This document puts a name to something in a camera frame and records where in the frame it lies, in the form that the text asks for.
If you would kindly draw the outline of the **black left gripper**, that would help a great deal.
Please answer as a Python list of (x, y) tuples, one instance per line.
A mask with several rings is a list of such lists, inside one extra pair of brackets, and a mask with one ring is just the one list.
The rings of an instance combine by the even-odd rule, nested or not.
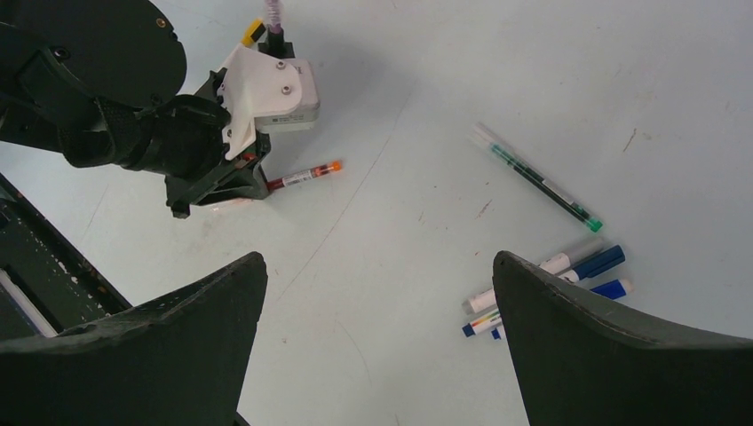
[(218, 93), (226, 70), (211, 71), (193, 95), (178, 95), (139, 116), (142, 138), (117, 165), (164, 176), (166, 205), (175, 218), (187, 218), (193, 206), (233, 200), (264, 200), (271, 193), (262, 160), (271, 152), (270, 137), (239, 154), (229, 153), (224, 138), (231, 115)]

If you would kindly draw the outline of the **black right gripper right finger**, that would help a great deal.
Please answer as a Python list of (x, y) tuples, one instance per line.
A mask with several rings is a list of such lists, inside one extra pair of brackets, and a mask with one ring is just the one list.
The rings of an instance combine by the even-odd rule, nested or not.
[(495, 291), (533, 425), (749, 425), (752, 342), (555, 276)]

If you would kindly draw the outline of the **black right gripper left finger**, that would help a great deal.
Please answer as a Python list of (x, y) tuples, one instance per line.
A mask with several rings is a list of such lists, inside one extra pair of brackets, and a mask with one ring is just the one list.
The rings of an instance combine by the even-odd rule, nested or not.
[(242, 424), (267, 280), (251, 252), (116, 315), (3, 341), (2, 424)]

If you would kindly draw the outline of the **white marker dark blue cap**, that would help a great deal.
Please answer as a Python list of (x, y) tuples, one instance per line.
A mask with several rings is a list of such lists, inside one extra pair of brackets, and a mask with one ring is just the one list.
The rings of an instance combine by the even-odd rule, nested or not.
[[(622, 247), (615, 245), (599, 254), (595, 254), (581, 263), (557, 274), (569, 283), (578, 283), (582, 280), (595, 278), (603, 272), (607, 272), (626, 260)], [(491, 290), (493, 302), (488, 306), (487, 311), (481, 313), (476, 319), (472, 319), (462, 327), (466, 337), (481, 334), (484, 331), (500, 326), (502, 324), (501, 313), (496, 308), (495, 293)]]

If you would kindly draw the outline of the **red gel pen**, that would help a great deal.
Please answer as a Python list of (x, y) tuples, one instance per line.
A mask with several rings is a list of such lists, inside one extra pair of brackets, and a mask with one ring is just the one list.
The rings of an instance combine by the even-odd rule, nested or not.
[(288, 174), (285, 177), (280, 177), (275, 180), (269, 181), (266, 183), (266, 189), (269, 192), (274, 192), (285, 187), (297, 185), (305, 181), (339, 172), (342, 168), (343, 163), (340, 160), (328, 162), (310, 169), (301, 170), (296, 173)]

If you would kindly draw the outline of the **green gel pen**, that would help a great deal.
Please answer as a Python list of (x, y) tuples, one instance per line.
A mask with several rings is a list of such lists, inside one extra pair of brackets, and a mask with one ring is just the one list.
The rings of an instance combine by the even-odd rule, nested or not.
[(573, 196), (559, 188), (533, 165), (517, 154), (512, 146), (481, 122), (472, 127), (471, 141), (480, 149), (493, 155), (498, 161), (514, 170), (547, 198), (560, 206), (567, 214), (584, 224), (591, 232), (598, 233), (603, 222), (579, 203)]

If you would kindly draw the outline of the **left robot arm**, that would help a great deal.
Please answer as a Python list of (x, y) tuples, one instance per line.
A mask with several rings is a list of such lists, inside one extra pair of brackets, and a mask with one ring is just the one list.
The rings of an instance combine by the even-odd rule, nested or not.
[(116, 165), (163, 176), (167, 206), (269, 194), (258, 147), (232, 153), (235, 113), (210, 71), (184, 94), (186, 53), (148, 1), (4, 1), (1, 4), (1, 139), (61, 154), (77, 168)]

